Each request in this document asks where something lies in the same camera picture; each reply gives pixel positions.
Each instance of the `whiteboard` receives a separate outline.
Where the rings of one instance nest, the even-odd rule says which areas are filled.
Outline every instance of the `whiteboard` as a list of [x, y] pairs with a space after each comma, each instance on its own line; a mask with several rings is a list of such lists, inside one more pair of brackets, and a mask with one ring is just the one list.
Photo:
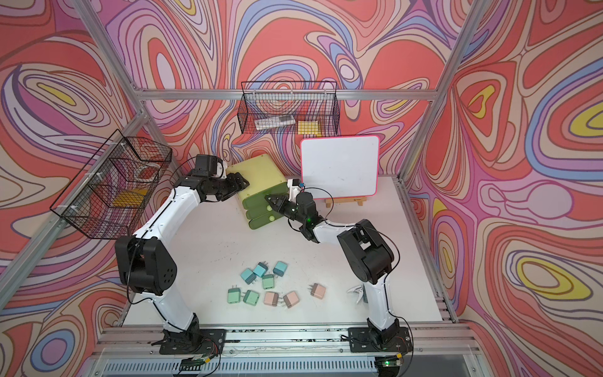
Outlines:
[[[301, 180], [333, 198], [371, 196], [377, 192], [377, 136], [342, 136], [301, 141]], [[308, 189], [316, 199], [329, 198]]]

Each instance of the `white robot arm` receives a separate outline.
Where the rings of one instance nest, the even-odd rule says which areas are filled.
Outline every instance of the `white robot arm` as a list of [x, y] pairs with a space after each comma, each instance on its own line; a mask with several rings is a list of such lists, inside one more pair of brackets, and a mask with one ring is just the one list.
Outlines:
[[[199, 344], [197, 316], [186, 306], [174, 285], [177, 267], [167, 248], [188, 214], [208, 195], [224, 201], [249, 186], [239, 173], [226, 175], [223, 162], [198, 155], [195, 168], [180, 178], [168, 199], [132, 236], [115, 243], [119, 277], [124, 285], [153, 301], [163, 317], [165, 338]], [[329, 224], [318, 215], [312, 194], [290, 185], [290, 194], [267, 195], [274, 211], [302, 223], [301, 233], [313, 242], [342, 247], [354, 274], [362, 281], [368, 301], [367, 319], [373, 344], [387, 344], [399, 330], [398, 320], [388, 310], [385, 281], [394, 255], [368, 220], [356, 224]]]
[[328, 223], [318, 214], [311, 193], [299, 190], [298, 184], [293, 182], [288, 186], [289, 194], [266, 195], [266, 201], [272, 210], [301, 223], [299, 231], [308, 241], [341, 246], [367, 296], [371, 342], [377, 346], [389, 343], [399, 330], [398, 319], [388, 308], [386, 292], [393, 252], [370, 221]]
[[198, 327], [196, 315], [174, 285], [177, 267], [167, 251], [169, 243], [188, 214], [206, 201], [208, 195], [224, 201], [247, 186], [249, 182], [239, 173], [226, 174], [226, 164], [221, 159], [198, 155], [195, 168], [176, 181], [153, 217], [134, 235], [115, 242], [121, 282], [153, 301], [168, 333]]

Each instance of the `swirly patterned backdrop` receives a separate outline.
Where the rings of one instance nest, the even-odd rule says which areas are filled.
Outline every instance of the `swirly patterned backdrop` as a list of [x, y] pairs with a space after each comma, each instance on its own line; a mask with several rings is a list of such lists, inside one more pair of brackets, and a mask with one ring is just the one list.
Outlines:
[[[58, 193], [133, 111], [69, 0], [0, 2], [0, 35], [4, 271]], [[0, 376], [76, 374], [124, 307], [112, 246], [63, 231], [0, 312]]]
[[498, 376], [603, 375], [603, 2], [495, 0], [405, 177]]
[[[100, 1], [133, 81], [149, 89], [241, 88], [245, 80], [336, 80], [343, 89], [433, 89], [466, 1]], [[241, 136], [236, 101], [147, 104], [179, 162], [199, 152], [233, 164], [270, 153], [300, 173], [299, 137]], [[380, 173], [395, 174], [426, 103], [344, 101], [342, 135], [381, 138]]]
[[[433, 88], [469, 7], [465, 0], [91, 3], [133, 82], [151, 89], [281, 78], [332, 78], [347, 89]], [[70, 0], [2, 1], [0, 32], [3, 271], [69, 179], [133, 111]], [[425, 106], [346, 101], [341, 130], [378, 135], [380, 172], [392, 174]], [[268, 152], [283, 172], [299, 171], [300, 140], [241, 136], [236, 101], [148, 107], [179, 161], [199, 151], [230, 163]], [[168, 195], [169, 174], [146, 216]], [[80, 370], [124, 306], [112, 247], [63, 231], [0, 313], [0, 376]]]

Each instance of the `black wire basket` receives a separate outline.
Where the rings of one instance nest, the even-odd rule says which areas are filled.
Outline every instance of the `black wire basket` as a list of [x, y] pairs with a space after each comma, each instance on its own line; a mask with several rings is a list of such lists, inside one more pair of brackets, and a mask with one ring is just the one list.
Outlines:
[[241, 87], [242, 134], [339, 135], [335, 81], [243, 81]]
[[88, 238], [131, 235], [172, 161], [172, 149], [166, 145], [147, 138], [124, 137], [121, 132], [119, 135], [116, 142], [109, 143], [113, 144], [111, 148], [106, 148], [107, 159], [93, 173], [85, 174], [87, 181], [74, 199], [56, 206], [75, 177], [50, 207]]

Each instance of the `cable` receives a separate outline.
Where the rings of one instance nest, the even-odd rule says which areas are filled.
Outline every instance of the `cable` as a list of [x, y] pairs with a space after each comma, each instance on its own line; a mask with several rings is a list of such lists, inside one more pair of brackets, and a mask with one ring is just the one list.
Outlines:
[[222, 165], [222, 173], [220, 173], [220, 177], [221, 176], [225, 176], [225, 174], [224, 174], [224, 162], [222, 162], [222, 159], [220, 159], [220, 165]]
[[331, 198], [331, 209], [329, 210], [329, 213], [324, 217], [324, 220], [326, 221], [327, 218], [329, 217], [329, 215], [331, 214], [331, 211], [333, 210], [333, 208], [335, 208], [335, 199], [333, 199], [333, 196], [331, 194], [329, 194], [329, 192], [327, 190], [323, 190], [321, 188], [318, 187], [304, 187], [303, 190], [307, 190], [307, 189], [314, 189], [314, 190], [320, 190], [320, 191], [324, 191], [326, 192], [329, 197]]
[[130, 274], [132, 273], [132, 265], [134, 264], [134, 256], [132, 256], [132, 260], [130, 261], [130, 269], [128, 272], [128, 281], [125, 283], [125, 296], [128, 298], [128, 302], [130, 303], [130, 305], [136, 305], [137, 303], [141, 303], [144, 300], [151, 300], [153, 301], [152, 298], [150, 297], [145, 297], [144, 299], [140, 299], [137, 302], [132, 302], [132, 299], [130, 298]]
[[172, 173], [172, 175], [169, 177], [169, 181], [170, 183], [172, 182], [172, 177], [174, 177], [174, 174], [176, 174], [176, 172], [182, 167], [182, 165], [186, 164], [187, 162], [189, 162], [192, 159], [197, 158], [196, 156], [191, 157], [190, 159], [184, 161], [183, 163], [181, 163], [180, 165], [178, 165], [178, 167], [174, 170], [174, 172]]
[[299, 231], [299, 230], [295, 229], [295, 228], [293, 227], [293, 225], [291, 225], [291, 219], [290, 219], [290, 218], [287, 218], [287, 223], [289, 223], [289, 227], [290, 227], [291, 229], [295, 230], [297, 233], [301, 233], [301, 231]]
[[219, 347], [218, 347], [218, 345], [216, 344], [216, 342], [214, 342], [214, 341], [213, 341], [213, 339], [209, 339], [209, 340], [211, 340], [211, 341], [212, 341], [212, 343], [213, 343], [213, 345], [216, 347], [216, 352], [218, 353], [218, 365], [216, 365], [216, 367], [214, 368], [214, 370], [213, 370], [213, 371], [209, 372], [208, 374], [206, 374], [206, 375], [204, 375], [204, 376], [202, 376], [202, 377], [207, 377], [207, 376], [209, 376], [209, 375], [213, 374], [215, 371], [217, 371], [217, 370], [218, 370], [218, 368], [220, 368], [220, 363], [222, 363], [222, 352], [220, 352], [220, 351], [219, 351]]
[[170, 323], [170, 322], [167, 320], [167, 318], [165, 318], [165, 317], [163, 316], [163, 314], [161, 313], [161, 311], [160, 311], [160, 310], [159, 310], [159, 308], [157, 307], [157, 304], [155, 304], [155, 301], [153, 301], [153, 306], [155, 306], [155, 309], [157, 310], [157, 312], [159, 313], [159, 315], [161, 315], [161, 318], [162, 318], [162, 319], [165, 321], [165, 323], [167, 323], [168, 325], [172, 326], [174, 329], [177, 329], [177, 330], [180, 330], [180, 331], [183, 331], [183, 332], [188, 332], [188, 330], [181, 329], [180, 327], [178, 327], [178, 326], [176, 326], [176, 325], [174, 325], [174, 324]]
[[[328, 191], [326, 191], [326, 190], [324, 190], [324, 189], [321, 189], [321, 188], [318, 188], [318, 187], [308, 187], [308, 189], [311, 189], [311, 188], [312, 188], [312, 189], [317, 189], [317, 190], [324, 191], [324, 192], [326, 192], [326, 193], [327, 193], [327, 194], [328, 194], [328, 195], [331, 197], [331, 200], [332, 200], [332, 203], [333, 203], [333, 204], [331, 205], [331, 211], [332, 211], [332, 210], [333, 210], [333, 207], [335, 207], [335, 201], [333, 200], [333, 196], [332, 196], [332, 195], [331, 195], [331, 194], [330, 194]], [[392, 273], [392, 272], [394, 272], [394, 270], [396, 269], [396, 267], [398, 267], [398, 265], [400, 264], [400, 260], [401, 260], [401, 258], [402, 258], [401, 254], [400, 254], [400, 249], [398, 249], [398, 245], [396, 245], [396, 243], [395, 243], [395, 242], [394, 242], [394, 241], [393, 241], [393, 240], [392, 240], [392, 239], [391, 239], [391, 238], [390, 238], [388, 235], [386, 235], [386, 234], [384, 234], [384, 233], [382, 233], [382, 232], [378, 231], [378, 230], [377, 230], [377, 229], [375, 229], [375, 228], [371, 228], [371, 227], [367, 227], [367, 226], [363, 226], [363, 225], [358, 225], [358, 224], [349, 224], [349, 225], [334, 225], [334, 224], [329, 223], [329, 222], [327, 221], [327, 218], [329, 217], [329, 215], [330, 215], [331, 211], [329, 211], [329, 213], [328, 213], [328, 214], [326, 215], [326, 217], [324, 218], [324, 222], [325, 222], [325, 223], [327, 223], [328, 225], [335, 226], [335, 227], [348, 227], [348, 226], [356, 226], [356, 227], [360, 227], [360, 228], [363, 228], [363, 229], [370, 229], [370, 230], [373, 230], [373, 231], [375, 231], [375, 232], [379, 233], [379, 234], [380, 234], [380, 235], [382, 235], [383, 237], [386, 237], [386, 238], [387, 238], [387, 239], [388, 239], [388, 240], [389, 240], [389, 241], [392, 243], [392, 245], [393, 245], [393, 246], [394, 246], [394, 248], [396, 249], [396, 252], [398, 253], [398, 261], [396, 262], [396, 264], [394, 265], [394, 267], [392, 267], [392, 269], [391, 269], [390, 273], [388, 273], [388, 274], [387, 274], [387, 276], [385, 276], [385, 279], [384, 279], [384, 281], [383, 281], [383, 284], [384, 284], [384, 286], [385, 286], [385, 284], [386, 284], [386, 282], [385, 282], [385, 281], [387, 280], [387, 277], [388, 277], [389, 275], [391, 275], [391, 273]], [[412, 358], [413, 358], [413, 356], [414, 356], [414, 337], [412, 336], [412, 329], [411, 329], [410, 325], [408, 324], [408, 322], [406, 321], [406, 319], [405, 319], [404, 317], [400, 317], [400, 316], [398, 316], [398, 315], [395, 315], [395, 314], [393, 314], [393, 313], [391, 312], [391, 310], [390, 310], [390, 300], [389, 300], [389, 299], [388, 299], [388, 297], [387, 297], [387, 289], [384, 289], [384, 293], [385, 293], [385, 305], [386, 305], [386, 307], [387, 307], [387, 313], [389, 313], [389, 314], [390, 314], [392, 317], [402, 319], [402, 320], [404, 321], [404, 323], [406, 324], [406, 327], [408, 328], [408, 331], [410, 332], [410, 335], [411, 335], [411, 343], [412, 343], [411, 359], [410, 359], [410, 361], [408, 362], [408, 365], [406, 366], [406, 369], [404, 370], [404, 372], [402, 372], [402, 374], [400, 375], [400, 377], [401, 377], [401, 376], [403, 376], [403, 375], [404, 375], [404, 374], [405, 374], [405, 373], [408, 371], [408, 369], [410, 368], [411, 363], [412, 363]]]
[[341, 334], [339, 336], [339, 339], [341, 339], [341, 341], [351, 341], [351, 340], [353, 340], [353, 341], [355, 341], [357, 343], [360, 343], [360, 344], [368, 344], [367, 341], [362, 341], [362, 340], [359, 340], [359, 339], [356, 339], [356, 338], [348, 337], [347, 335], [343, 335], [343, 334]]

